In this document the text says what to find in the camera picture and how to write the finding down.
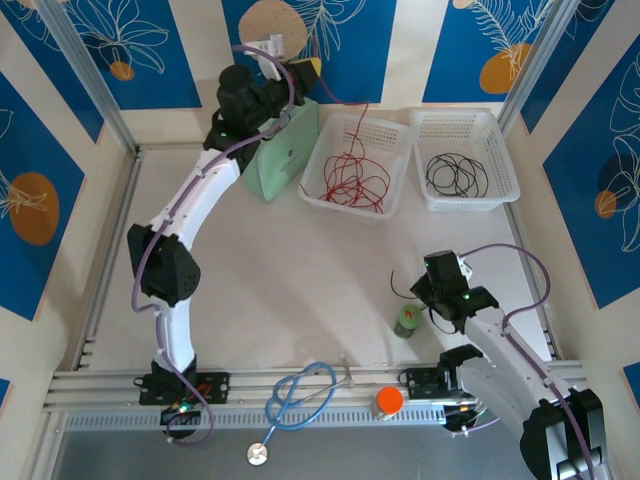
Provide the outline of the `blue stethoscope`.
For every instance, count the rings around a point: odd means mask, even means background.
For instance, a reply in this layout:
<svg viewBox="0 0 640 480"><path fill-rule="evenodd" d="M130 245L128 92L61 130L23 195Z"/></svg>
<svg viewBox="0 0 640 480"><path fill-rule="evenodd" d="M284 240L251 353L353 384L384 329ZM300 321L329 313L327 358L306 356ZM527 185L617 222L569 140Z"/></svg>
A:
<svg viewBox="0 0 640 480"><path fill-rule="evenodd" d="M340 356L340 366L344 370L344 376L338 379L336 369L325 362L313 362L298 373L288 375L278 380L272 389L271 397L264 407L265 418L269 423L269 429L260 442L255 442L248 447L247 461L251 466L264 465L269 456L268 443L276 431L293 432L310 426L329 406L336 391L341 387L349 386L353 377L345 354ZM296 398L296 392L304 378L324 373L329 377L329 383L316 389L306 396ZM323 398L320 405L301 420L293 423L287 422L286 417L292 415L294 409L303 408L311 400Z"/></svg>

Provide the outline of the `mint green fabric case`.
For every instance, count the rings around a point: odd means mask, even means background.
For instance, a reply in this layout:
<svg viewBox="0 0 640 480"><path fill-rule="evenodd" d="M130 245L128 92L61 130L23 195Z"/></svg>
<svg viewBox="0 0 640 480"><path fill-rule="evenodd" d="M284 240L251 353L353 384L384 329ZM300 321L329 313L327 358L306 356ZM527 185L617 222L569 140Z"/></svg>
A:
<svg viewBox="0 0 640 480"><path fill-rule="evenodd" d="M260 142L241 176L245 185L264 200L274 200L306 167L318 136L319 104L305 98L279 132Z"/></svg>

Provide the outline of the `white perforated plastic basket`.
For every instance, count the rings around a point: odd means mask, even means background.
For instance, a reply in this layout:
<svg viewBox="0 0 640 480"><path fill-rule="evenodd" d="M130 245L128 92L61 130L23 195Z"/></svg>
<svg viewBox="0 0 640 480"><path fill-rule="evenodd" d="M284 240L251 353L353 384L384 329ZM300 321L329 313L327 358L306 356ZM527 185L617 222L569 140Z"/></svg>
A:
<svg viewBox="0 0 640 480"><path fill-rule="evenodd" d="M365 224L396 212L411 153L411 129L392 121L333 113L304 169L298 193L313 209Z"/></svg>
<svg viewBox="0 0 640 480"><path fill-rule="evenodd" d="M409 120L429 210L483 212L519 198L515 170L490 111L422 108L410 113Z"/></svg>

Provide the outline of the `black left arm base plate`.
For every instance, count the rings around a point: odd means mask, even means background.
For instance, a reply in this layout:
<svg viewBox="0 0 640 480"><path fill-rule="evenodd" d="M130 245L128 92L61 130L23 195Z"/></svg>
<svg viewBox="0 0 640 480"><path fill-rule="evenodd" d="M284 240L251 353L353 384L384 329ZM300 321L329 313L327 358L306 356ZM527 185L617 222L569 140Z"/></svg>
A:
<svg viewBox="0 0 640 480"><path fill-rule="evenodd" d="M191 371L184 376L207 404L227 403L229 373ZM196 395L172 372L146 373L135 377L133 385L139 388L140 405L170 405L183 400L197 402Z"/></svg>

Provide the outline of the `aluminium cross rail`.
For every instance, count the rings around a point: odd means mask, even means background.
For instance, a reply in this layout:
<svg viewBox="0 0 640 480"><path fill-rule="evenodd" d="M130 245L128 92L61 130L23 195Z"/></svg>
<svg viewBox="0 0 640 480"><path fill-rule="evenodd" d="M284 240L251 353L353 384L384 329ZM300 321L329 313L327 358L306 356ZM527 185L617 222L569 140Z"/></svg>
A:
<svg viewBox="0 0 640 480"><path fill-rule="evenodd" d="M340 365L335 367L338 379L344 376ZM333 406L367 405L374 393L384 386L396 386L402 366L351 366L352 383L341 387L334 395ZM294 368L231 369L226 405L230 408L264 406L276 381L294 374ZM139 388L133 385L143 370L59 371L53 374L45 395L46 412L131 410L140 408Z"/></svg>

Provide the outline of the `aluminium frame post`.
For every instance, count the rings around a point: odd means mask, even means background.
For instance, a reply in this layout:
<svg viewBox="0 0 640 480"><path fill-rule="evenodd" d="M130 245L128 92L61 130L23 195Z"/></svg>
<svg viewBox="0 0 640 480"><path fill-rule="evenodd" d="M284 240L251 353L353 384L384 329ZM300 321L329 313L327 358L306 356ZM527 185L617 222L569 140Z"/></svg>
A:
<svg viewBox="0 0 640 480"><path fill-rule="evenodd" d="M138 145L120 108L64 7L57 0L34 0L34 3L50 34L116 139L127 152L136 155Z"/></svg>
<svg viewBox="0 0 640 480"><path fill-rule="evenodd" d="M564 34L579 2L580 0L553 0L549 14L498 116L498 125L504 135L507 135L511 125L519 117L522 106Z"/></svg>

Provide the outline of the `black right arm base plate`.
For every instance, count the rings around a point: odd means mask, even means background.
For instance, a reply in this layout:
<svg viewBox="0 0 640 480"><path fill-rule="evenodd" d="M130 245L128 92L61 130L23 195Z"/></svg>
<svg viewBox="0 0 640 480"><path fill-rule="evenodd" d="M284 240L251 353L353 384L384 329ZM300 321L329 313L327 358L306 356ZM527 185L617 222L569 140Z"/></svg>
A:
<svg viewBox="0 0 640 480"><path fill-rule="evenodd" d="M411 400L470 399L458 385L456 375L439 367L412 367L398 375L400 385L408 390Z"/></svg>

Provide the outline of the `green jar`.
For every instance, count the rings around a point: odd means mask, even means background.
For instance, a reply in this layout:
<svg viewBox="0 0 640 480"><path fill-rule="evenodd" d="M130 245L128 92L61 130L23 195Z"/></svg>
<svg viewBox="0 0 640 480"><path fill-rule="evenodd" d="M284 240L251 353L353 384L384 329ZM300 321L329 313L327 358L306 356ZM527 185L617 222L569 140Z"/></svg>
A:
<svg viewBox="0 0 640 480"><path fill-rule="evenodd" d="M402 339L410 338L424 321L423 311L416 305L403 306L396 316L394 334Z"/></svg>

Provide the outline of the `orange capped bottle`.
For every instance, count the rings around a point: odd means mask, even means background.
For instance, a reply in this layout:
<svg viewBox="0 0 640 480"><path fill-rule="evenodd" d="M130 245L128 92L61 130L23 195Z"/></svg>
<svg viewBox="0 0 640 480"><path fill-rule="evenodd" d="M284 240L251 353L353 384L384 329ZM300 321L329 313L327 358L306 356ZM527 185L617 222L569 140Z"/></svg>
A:
<svg viewBox="0 0 640 480"><path fill-rule="evenodd" d="M388 420L398 414L404 407L402 392L394 386L381 388L374 396L371 404L372 415L377 420Z"/></svg>

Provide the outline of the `grey metal sheet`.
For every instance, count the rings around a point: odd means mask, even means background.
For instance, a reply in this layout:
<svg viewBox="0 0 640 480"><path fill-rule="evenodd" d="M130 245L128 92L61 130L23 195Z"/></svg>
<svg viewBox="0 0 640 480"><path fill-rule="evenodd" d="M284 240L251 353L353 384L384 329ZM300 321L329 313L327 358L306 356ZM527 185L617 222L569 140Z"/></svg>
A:
<svg viewBox="0 0 640 480"><path fill-rule="evenodd" d="M262 466L248 463L259 430L222 430L205 446L156 432L72 432L52 480L533 480L516 440L494 425L467 438L432 427L277 432Z"/></svg>

